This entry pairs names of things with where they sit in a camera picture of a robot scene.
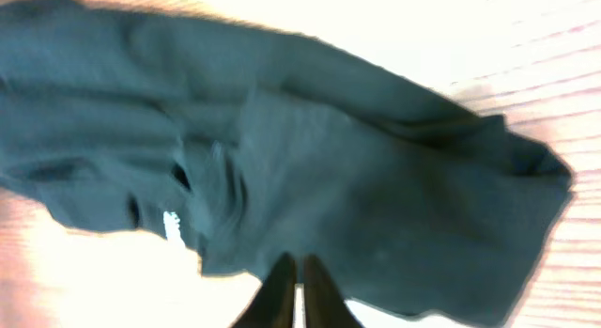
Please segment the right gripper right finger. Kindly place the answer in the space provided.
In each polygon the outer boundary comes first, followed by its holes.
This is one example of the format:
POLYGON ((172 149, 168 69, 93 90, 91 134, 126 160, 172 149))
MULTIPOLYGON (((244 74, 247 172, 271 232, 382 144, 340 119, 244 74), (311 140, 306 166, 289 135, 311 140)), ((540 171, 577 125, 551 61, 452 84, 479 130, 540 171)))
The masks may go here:
POLYGON ((304 260, 303 276, 307 328, 363 328, 317 256, 311 255, 304 260))

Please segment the black t-shirt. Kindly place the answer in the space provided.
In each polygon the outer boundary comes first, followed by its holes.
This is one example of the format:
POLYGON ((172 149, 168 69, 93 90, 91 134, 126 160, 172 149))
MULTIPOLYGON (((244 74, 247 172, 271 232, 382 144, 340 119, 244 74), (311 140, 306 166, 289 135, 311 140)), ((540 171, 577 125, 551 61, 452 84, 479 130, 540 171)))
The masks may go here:
POLYGON ((498 327, 572 175, 503 116, 314 39, 17 0, 1 184, 62 226, 178 240, 205 275, 316 255, 349 299, 498 327))

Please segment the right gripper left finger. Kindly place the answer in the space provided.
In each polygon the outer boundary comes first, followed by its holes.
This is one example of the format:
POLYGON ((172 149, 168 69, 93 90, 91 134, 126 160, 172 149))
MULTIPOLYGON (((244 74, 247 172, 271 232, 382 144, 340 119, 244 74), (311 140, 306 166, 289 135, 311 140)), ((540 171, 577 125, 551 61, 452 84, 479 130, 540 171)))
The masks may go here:
POLYGON ((291 328, 296 284, 296 262, 289 254, 282 254, 231 328, 291 328))

